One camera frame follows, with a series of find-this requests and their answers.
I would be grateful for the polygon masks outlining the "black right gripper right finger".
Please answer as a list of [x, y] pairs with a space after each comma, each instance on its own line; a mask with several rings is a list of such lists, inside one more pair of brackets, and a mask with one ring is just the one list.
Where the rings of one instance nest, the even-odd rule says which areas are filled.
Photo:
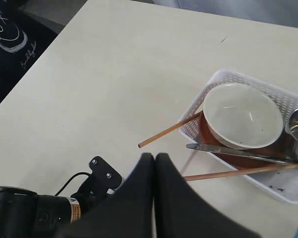
[[203, 200], [166, 153], [155, 159], [154, 210], [159, 238], [258, 238]]

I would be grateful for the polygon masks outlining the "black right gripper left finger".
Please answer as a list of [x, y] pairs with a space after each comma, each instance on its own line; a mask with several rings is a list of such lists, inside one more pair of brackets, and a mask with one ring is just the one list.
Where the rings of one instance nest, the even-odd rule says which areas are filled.
[[154, 158], [143, 153], [122, 186], [108, 199], [56, 233], [58, 238], [150, 238]]

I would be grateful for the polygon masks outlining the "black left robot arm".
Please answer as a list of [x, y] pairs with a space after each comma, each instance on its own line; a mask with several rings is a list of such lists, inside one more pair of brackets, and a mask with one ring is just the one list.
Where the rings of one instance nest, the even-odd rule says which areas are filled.
[[80, 219], [124, 181], [100, 156], [89, 162], [89, 168], [86, 180], [69, 197], [0, 186], [0, 238], [52, 238], [58, 228]]

